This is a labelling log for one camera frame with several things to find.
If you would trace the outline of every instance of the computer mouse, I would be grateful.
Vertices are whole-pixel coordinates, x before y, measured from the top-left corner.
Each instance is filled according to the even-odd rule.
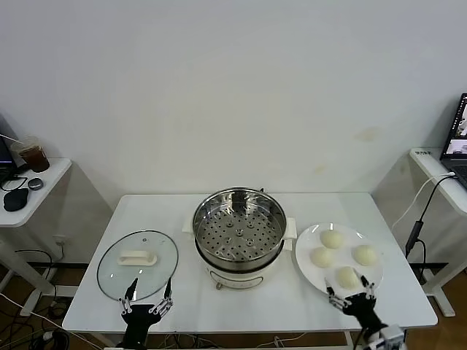
[[[34,177],[28,181],[28,187],[33,191],[37,191],[44,187],[44,182],[39,177]]]
[[[27,188],[19,188],[8,192],[3,197],[3,207],[6,211],[17,211],[26,206],[28,203],[29,190]]]

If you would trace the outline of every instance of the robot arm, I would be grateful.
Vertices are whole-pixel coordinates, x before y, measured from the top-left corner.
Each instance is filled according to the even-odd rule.
[[[341,298],[325,280],[329,303],[344,314],[354,316],[358,320],[364,330],[363,339],[368,344],[364,349],[406,349],[403,330],[399,326],[387,326],[382,323],[374,312],[374,306],[377,303],[374,296],[374,283],[369,283],[366,277],[357,271],[356,274],[360,277],[365,292]]]
[[[171,280],[167,282],[163,299],[158,305],[136,304],[131,305],[131,299],[136,290],[138,279],[135,279],[126,290],[124,299],[119,299],[122,304],[122,318],[127,324],[122,343],[117,346],[124,349],[145,350],[147,332],[149,327],[158,323],[170,308],[174,305],[171,299]]]

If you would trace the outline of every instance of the white table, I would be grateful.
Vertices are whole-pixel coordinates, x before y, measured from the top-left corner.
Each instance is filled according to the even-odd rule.
[[[174,306],[150,333],[286,333],[359,329],[357,321],[328,304],[283,252],[275,273],[257,287],[216,290],[204,271],[193,237],[182,226],[207,195],[126,195],[120,200],[63,321],[69,331],[125,332],[120,306],[96,282],[105,251],[137,230],[159,230],[171,236],[180,260],[172,279]],[[376,312],[387,324],[424,327],[436,315],[402,251],[368,193],[273,194],[301,233],[314,222],[338,222],[359,230],[382,252],[385,272],[377,290]],[[142,303],[158,303],[163,291]]]
[[[440,148],[414,148],[410,151],[412,159],[428,177],[448,172],[439,161],[440,155]],[[440,178],[436,178],[432,182],[435,184],[439,180]],[[455,179],[447,179],[438,188],[439,192],[457,213],[467,216],[467,191],[464,186],[459,184]],[[466,253],[457,252],[452,256],[448,265],[435,276],[433,276],[430,269],[425,269],[423,272],[423,276],[427,281],[423,285],[423,290],[426,295],[434,297],[441,312],[446,317],[455,316],[455,311],[444,294],[442,287],[465,268],[467,268]]]
[[[44,187],[37,191],[29,191],[28,194],[28,203],[26,206],[18,211],[6,211],[3,208],[0,209],[0,228],[18,228],[24,226],[27,221],[32,217],[40,204],[44,199],[49,195],[50,191],[62,178],[62,176],[68,171],[72,162],[70,159],[66,158],[51,158],[49,159],[50,167],[43,171],[42,173],[34,173],[33,171],[27,171],[24,174],[21,174],[21,177],[27,177],[28,179],[33,179],[34,177],[39,177],[44,182]],[[18,181],[13,181],[11,183],[6,183],[4,188],[16,188]],[[6,192],[1,191],[1,202],[3,203],[3,197]],[[52,237],[49,236],[38,236],[35,235],[31,230],[28,230],[26,226],[23,229],[28,233],[28,235],[40,245],[41,249],[47,251],[54,260],[57,260],[61,257],[61,249],[54,242]],[[12,249],[9,244],[0,240],[0,262],[9,268],[8,274],[0,283],[0,291],[7,285],[8,281],[12,278],[14,273],[22,276],[26,281],[31,283],[36,290],[34,290],[28,301],[25,304],[25,308],[21,311],[21,316],[28,316],[29,312],[34,309],[41,293],[44,295],[54,295],[54,287],[48,281],[53,277],[55,269],[52,269],[48,275],[47,279],[44,276],[38,274],[23,258],[21,258],[18,253],[15,253],[15,250]],[[57,286],[57,295],[59,296],[72,296],[76,288],[73,289],[66,286]]]

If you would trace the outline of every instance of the white plate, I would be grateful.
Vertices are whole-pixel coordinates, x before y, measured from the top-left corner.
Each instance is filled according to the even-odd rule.
[[[313,249],[323,246],[320,234],[324,230],[337,230],[344,235],[344,243],[339,249],[331,249],[334,253],[333,265],[329,268],[318,268],[311,259]],[[352,256],[352,250],[362,244],[371,245],[377,253],[378,260],[374,266],[362,266]],[[334,223],[323,223],[308,227],[299,237],[295,247],[295,256],[303,275],[321,292],[326,293],[325,277],[340,297],[348,297],[364,291],[363,286],[354,289],[342,288],[336,280],[336,272],[344,266],[353,267],[358,273],[364,275],[368,281],[379,286],[382,280],[382,257],[377,248],[367,237],[350,227]]]

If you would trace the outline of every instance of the pot handle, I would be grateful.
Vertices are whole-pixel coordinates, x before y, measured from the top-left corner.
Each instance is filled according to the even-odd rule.
[[[293,240],[297,239],[297,225],[293,217],[287,218],[287,227],[282,239],[284,240],[284,249],[292,251]]]
[[[189,233],[189,234],[194,234],[193,233],[193,214],[187,215],[185,218],[185,222],[183,223],[183,228],[182,228],[183,233]]]

